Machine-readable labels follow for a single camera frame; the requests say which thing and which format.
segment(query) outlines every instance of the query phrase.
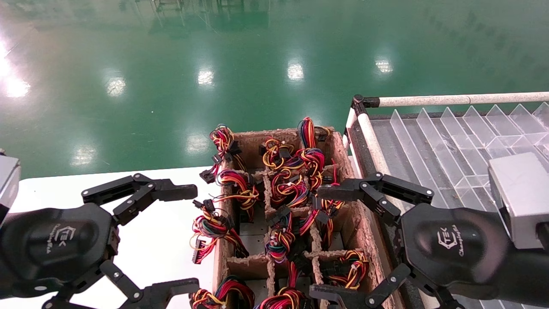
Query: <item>clear plastic tray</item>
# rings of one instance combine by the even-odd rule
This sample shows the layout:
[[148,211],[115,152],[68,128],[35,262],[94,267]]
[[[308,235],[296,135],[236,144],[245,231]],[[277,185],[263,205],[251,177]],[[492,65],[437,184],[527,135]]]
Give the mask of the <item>clear plastic tray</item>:
[[[389,120],[371,123],[391,174],[433,189],[435,207],[497,212],[488,180],[488,162],[493,158],[533,152],[549,173],[547,103],[534,113],[519,104],[509,115],[494,106],[481,116],[471,106],[460,117],[447,108],[440,117],[430,117],[423,109],[416,118],[403,119],[395,110]],[[534,308],[456,298],[466,308]]]

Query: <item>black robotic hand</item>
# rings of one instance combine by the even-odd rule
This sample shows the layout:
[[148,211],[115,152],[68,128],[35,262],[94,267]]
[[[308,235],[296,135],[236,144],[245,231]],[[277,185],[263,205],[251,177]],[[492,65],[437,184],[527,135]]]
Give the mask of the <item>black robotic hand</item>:
[[[130,197],[112,216],[100,207],[126,196]],[[174,185],[170,179],[135,174],[84,190],[85,204],[78,208],[8,214],[0,229],[0,299],[57,291],[44,308],[84,308],[69,303],[72,295],[107,275],[128,297],[122,308],[165,308],[172,296],[197,291],[198,280],[139,290],[112,262],[118,254],[118,226],[129,223],[156,200],[196,196],[195,185]]]
[[[415,206],[401,215],[385,194]],[[381,173],[346,179],[340,186],[321,186],[318,196],[362,201],[395,226],[401,264],[369,294],[312,285],[313,298],[337,302],[342,308],[382,308],[409,280],[445,309],[463,308],[451,294],[549,306],[549,255],[542,249],[517,249],[498,213],[435,208],[430,205],[431,190]]]

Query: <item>green epoxy floor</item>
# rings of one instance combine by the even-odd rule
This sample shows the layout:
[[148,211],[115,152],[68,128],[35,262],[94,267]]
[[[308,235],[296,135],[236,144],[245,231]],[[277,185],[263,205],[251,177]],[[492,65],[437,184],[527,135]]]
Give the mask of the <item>green epoxy floor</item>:
[[218,123],[343,130],[356,93],[547,90],[545,0],[221,5],[0,0],[0,147],[23,178],[209,165]]

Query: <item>electrical connector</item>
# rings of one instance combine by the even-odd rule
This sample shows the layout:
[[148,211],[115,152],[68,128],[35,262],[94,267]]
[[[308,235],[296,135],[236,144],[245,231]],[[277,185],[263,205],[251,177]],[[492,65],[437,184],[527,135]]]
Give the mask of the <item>electrical connector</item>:
[[290,252],[288,252],[288,260],[294,262],[297,269],[307,276],[312,272],[312,264],[303,254],[305,249],[307,249],[305,241],[302,237],[297,237],[290,247]]
[[215,211],[214,202],[212,200],[204,200],[203,204],[204,204],[204,209],[207,212],[212,213]]
[[200,202],[197,201],[197,200],[193,200],[193,204],[194,204],[194,206],[195,206],[196,208],[198,208],[198,209],[202,209],[202,206],[204,205],[204,204],[200,203]]
[[276,212],[274,213],[274,216],[267,221],[267,224],[270,227],[274,227],[282,218],[286,217],[290,213],[290,208],[286,205],[281,205]]
[[216,154],[211,159],[214,161],[215,164],[221,164],[221,162],[223,162],[223,159],[219,154]]
[[299,224],[299,217],[292,218],[292,234],[299,236],[301,230],[301,224]]
[[[206,247],[206,242],[204,240],[200,240],[197,238],[197,242],[195,244],[195,248],[196,249],[203,249]],[[200,252],[199,250],[194,250],[194,253],[193,253],[193,263],[195,264],[200,264],[201,261],[198,261],[198,253]]]
[[316,195],[314,195],[312,192],[310,193],[310,199],[311,199],[311,206],[312,209],[322,209],[322,199],[318,198]]
[[202,180],[204,180],[207,184],[215,182],[215,176],[211,173],[209,169],[200,173],[200,178],[202,178]]
[[310,309],[311,308],[311,300],[306,298],[306,299],[301,299],[299,301],[299,308],[298,309]]
[[351,261],[320,261],[320,272],[324,277],[347,275],[351,268]]
[[288,159],[288,158],[292,157],[292,155],[290,154],[290,151],[286,148],[280,148],[278,150],[278,156],[280,158],[285,158],[285,159]]
[[323,184],[331,184],[333,182],[334,182],[334,178],[332,176],[322,176]]
[[330,220],[330,217],[324,211],[319,211],[318,214],[316,214],[316,217],[315,217],[316,222],[326,225],[328,224],[329,220]]
[[265,145],[259,145],[259,155],[263,156],[265,153],[267,153],[267,147],[265,147]]

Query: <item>white table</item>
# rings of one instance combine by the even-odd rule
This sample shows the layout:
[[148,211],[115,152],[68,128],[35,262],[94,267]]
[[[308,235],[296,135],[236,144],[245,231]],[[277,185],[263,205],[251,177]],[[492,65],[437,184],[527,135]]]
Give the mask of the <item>white table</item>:
[[[220,187],[206,185],[198,175],[204,167],[145,170],[138,172],[59,176],[22,180],[19,194],[10,213],[26,212],[41,208],[76,208],[81,206],[80,193],[89,187],[107,183],[135,173],[152,179],[170,178],[174,184],[195,184],[197,200],[219,195]],[[103,208],[112,213],[122,200],[111,202]],[[193,264],[193,250],[189,239],[193,235],[193,220],[201,214],[192,200],[155,202],[132,222],[120,227],[119,254],[114,263],[141,289],[153,283],[198,278],[200,287],[213,290],[214,254],[201,265]],[[0,300],[1,309],[39,309],[54,293],[31,299]],[[97,309],[115,309],[126,300],[106,277],[87,291],[76,294],[71,302]],[[190,308],[188,295],[174,297],[169,309]]]

